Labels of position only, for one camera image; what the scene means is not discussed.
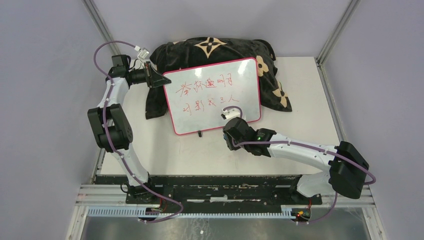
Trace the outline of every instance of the metal frame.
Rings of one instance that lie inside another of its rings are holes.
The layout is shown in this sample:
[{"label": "metal frame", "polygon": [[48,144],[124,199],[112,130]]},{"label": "metal frame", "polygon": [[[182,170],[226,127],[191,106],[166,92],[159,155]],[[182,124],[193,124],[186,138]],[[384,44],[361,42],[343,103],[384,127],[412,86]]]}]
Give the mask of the metal frame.
[{"label": "metal frame", "polygon": [[[97,26],[97,29],[103,36],[103,39],[107,42],[112,41],[113,37],[110,31],[108,30],[104,20],[99,14],[99,11],[94,4],[93,0],[82,0],[88,12],[90,13],[94,23]],[[343,126],[340,121],[337,109],[335,107],[335,101],[331,92],[331,88],[327,81],[327,75],[323,67],[326,62],[331,50],[335,46],[340,34],[346,27],[349,19],[352,17],[353,12],[357,8],[360,0],[352,0],[334,31],[331,33],[330,37],[323,46],[319,56],[316,58],[316,66],[321,78],[322,86],[324,89],[325,96],[327,98],[328,106],[330,108],[331,116],[336,128],[337,136],[340,140],[346,140],[346,134],[343,130]],[[116,44],[109,44],[110,50],[114,55],[120,54],[120,50]],[[120,187],[117,185],[92,185],[95,180],[96,175],[100,174],[102,168],[103,159],[105,157],[106,151],[100,149],[96,159],[96,165],[93,168],[92,178],[88,185],[82,185],[76,200],[75,208],[72,214],[72,219],[69,225],[69,229],[66,235],[68,240],[79,240],[81,239],[84,224],[87,216],[93,214],[98,214],[100,210],[103,216],[110,217],[122,217],[122,214],[134,215],[137,214],[137,210],[143,210],[149,207],[158,207],[157,204],[126,204],[126,194],[120,190]],[[313,205],[312,208],[329,208],[334,201],[334,195],[323,195],[322,196],[322,205]],[[305,208],[306,206],[301,205],[282,205],[281,211],[282,216],[267,215],[262,214],[261,216],[254,215],[254,218],[284,218],[283,215],[289,213],[292,208]],[[369,186],[364,186],[360,199],[350,199],[343,196],[339,196],[337,199],[336,208],[362,208],[363,214],[365,216],[366,226],[368,228],[370,237],[372,240],[386,240],[386,234],[384,232],[380,216],[377,212],[377,208],[374,203],[372,193]],[[208,218],[208,217],[220,217],[227,218],[233,216],[219,216],[219,215],[198,215],[198,214],[182,214],[180,217],[184,218]]]}]

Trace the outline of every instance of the chinese character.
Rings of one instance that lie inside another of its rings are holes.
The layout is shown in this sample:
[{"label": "chinese character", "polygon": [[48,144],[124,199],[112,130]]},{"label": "chinese character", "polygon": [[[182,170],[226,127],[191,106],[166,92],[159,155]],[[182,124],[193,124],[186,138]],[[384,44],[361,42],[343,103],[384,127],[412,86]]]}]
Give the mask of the chinese character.
[{"label": "chinese character", "polygon": [[194,82],[194,87],[193,87],[193,89],[196,91],[196,93],[199,91],[199,89],[201,89],[201,90],[203,90],[203,87],[202,87],[202,81],[195,81]]},{"label": "chinese character", "polygon": [[200,101],[196,101],[196,108],[195,108],[195,110],[196,110],[196,111],[198,111],[198,110],[202,109],[202,108],[200,107],[200,104],[201,104],[201,106],[202,106],[202,108],[203,108],[203,111],[205,111],[205,106],[203,105],[202,100],[200,100]]},{"label": "chinese character", "polygon": [[214,103],[214,99],[213,98],[211,98],[211,99],[207,99],[208,101],[209,101],[209,106],[212,106],[212,105],[214,105],[215,107],[216,107],[216,105],[215,105],[215,103]]},{"label": "chinese character", "polygon": [[216,88],[217,87],[217,86],[215,86],[215,81],[211,80],[211,78],[208,78],[206,80],[206,85],[205,84],[203,84],[203,85],[207,88]]},{"label": "chinese character", "polygon": [[192,110],[190,109],[190,105],[188,104],[188,103],[186,103],[187,104],[187,107],[186,108],[182,108],[182,111],[183,112],[189,112],[190,113],[190,116],[192,115]]},{"label": "chinese character", "polygon": [[187,85],[187,82],[184,82],[184,84],[181,85],[181,89],[176,91],[175,93],[178,93],[179,91],[181,91],[181,95],[179,96],[180,98],[184,95],[187,95],[190,91],[191,88],[189,88],[191,84]]},{"label": "chinese character", "polygon": [[232,86],[233,85],[233,80],[231,79],[231,73],[228,73],[227,75],[229,75],[229,78],[227,78],[227,81]]},{"label": "chinese character", "polygon": [[231,102],[231,100],[233,100],[235,102],[239,102],[238,100],[233,99],[233,95],[231,95],[231,97],[229,98],[228,102]]},{"label": "chinese character", "polygon": [[224,87],[225,87],[226,85],[225,85],[224,75],[221,74],[220,76],[222,77],[222,79],[220,78],[217,81],[218,81],[219,84],[224,83]]}]

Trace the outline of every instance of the black cloth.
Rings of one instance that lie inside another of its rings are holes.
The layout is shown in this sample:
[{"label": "black cloth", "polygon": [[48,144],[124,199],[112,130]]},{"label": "black cloth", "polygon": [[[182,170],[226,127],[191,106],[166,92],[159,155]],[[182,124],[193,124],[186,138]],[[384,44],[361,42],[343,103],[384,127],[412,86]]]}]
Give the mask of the black cloth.
[{"label": "black cloth", "polygon": [[[264,40],[195,37],[159,46],[151,54],[150,61],[156,65],[157,71],[163,74],[250,57],[257,61],[261,105],[277,111],[291,112],[289,98],[276,79],[274,50]],[[163,87],[150,88],[145,107],[146,119],[161,117],[167,110]]]}]

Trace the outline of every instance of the whiteboard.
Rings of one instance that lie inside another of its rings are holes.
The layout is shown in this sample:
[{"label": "whiteboard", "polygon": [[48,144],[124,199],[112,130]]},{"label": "whiteboard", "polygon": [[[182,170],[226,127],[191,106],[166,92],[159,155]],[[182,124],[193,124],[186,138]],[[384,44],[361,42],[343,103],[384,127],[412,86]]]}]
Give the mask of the whiteboard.
[{"label": "whiteboard", "polygon": [[243,118],[261,118],[257,62],[244,58],[163,74],[172,83],[164,86],[177,135],[223,127],[222,109],[238,106]]}]

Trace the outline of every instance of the beige flower pattern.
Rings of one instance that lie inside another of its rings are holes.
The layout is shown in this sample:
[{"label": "beige flower pattern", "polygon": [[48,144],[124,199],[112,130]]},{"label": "beige flower pattern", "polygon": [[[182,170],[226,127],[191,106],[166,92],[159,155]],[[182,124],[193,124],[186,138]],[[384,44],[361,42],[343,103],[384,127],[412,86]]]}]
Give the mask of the beige flower pattern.
[{"label": "beige flower pattern", "polygon": [[278,83],[278,88],[275,89],[274,91],[272,91],[272,93],[275,96],[281,98],[281,100],[280,100],[281,105],[283,105],[283,107],[287,108],[287,97],[288,97],[287,93],[285,93],[283,91],[283,88],[281,87],[281,83],[279,81],[277,83]]},{"label": "beige flower pattern", "polygon": [[262,77],[264,75],[264,72],[267,73],[269,71],[268,65],[265,64],[264,59],[259,55],[256,56],[256,62],[257,62],[257,75],[259,77]]},{"label": "beige flower pattern", "polygon": [[209,55],[211,55],[213,50],[225,44],[225,42],[220,41],[218,38],[208,37],[206,41],[202,41],[201,43],[198,43],[195,46],[201,48],[206,54],[206,57],[209,58]]}]

